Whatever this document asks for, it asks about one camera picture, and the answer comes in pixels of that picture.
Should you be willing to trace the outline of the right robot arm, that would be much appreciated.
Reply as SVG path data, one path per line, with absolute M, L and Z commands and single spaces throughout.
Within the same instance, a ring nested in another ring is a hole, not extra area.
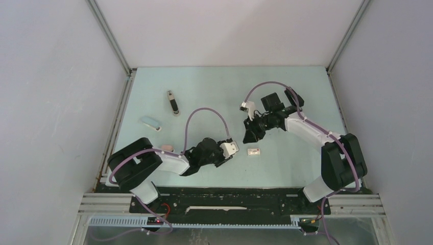
M 316 209 L 318 200 L 355 183 L 354 191 L 360 188 L 359 179 L 364 177 L 367 166 L 358 138 L 347 133 L 341 135 L 328 131 L 309 120 L 302 112 L 304 100 L 285 90 L 290 106 L 286 107 L 276 93 L 261 99 L 264 113 L 256 111 L 255 104 L 244 101 L 240 110 L 247 112 L 244 120 L 243 143 L 256 143 L 262 140 L 267 131 L 279 128 L 297 135 L 309 143 L 321 155 L 320 175 L 302 188 L 302 196 L 297 199 L 297 207 L 303 213 Z

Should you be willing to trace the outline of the beige and black large stapler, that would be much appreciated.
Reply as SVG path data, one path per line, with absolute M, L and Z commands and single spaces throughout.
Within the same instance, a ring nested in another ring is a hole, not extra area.
M 175 96 L 171 90 L 167 91 L 167 97 L 168 97 L 173 115 L 179 116 L 180 115 L 179 107 L 178 107 L 178 104 L 176 102 Z

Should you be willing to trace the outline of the white staple box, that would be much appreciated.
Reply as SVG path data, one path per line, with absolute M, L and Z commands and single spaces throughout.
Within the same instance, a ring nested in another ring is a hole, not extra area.
M 248 156 L 259 156 L 261 154 L 261 150 L 259 148 L 248 148 L 247 155 Z

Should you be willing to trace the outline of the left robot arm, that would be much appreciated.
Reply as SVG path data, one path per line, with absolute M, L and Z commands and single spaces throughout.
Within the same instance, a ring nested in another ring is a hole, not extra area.
M 144 209 L 153 213 L 161 207 L 159 191 L 149 179 L 153 172 L 167 171 L 186 177 L 197 173 L 202 166 L 219 167 L 238 151 L 237 143 L 231 138 L 222 141 L 204 138 L 196 147 L 176 154 L 154 148 L 150 140 L 143 137 L 109 157 L 111 173 L 107 183 L 131 192 Z

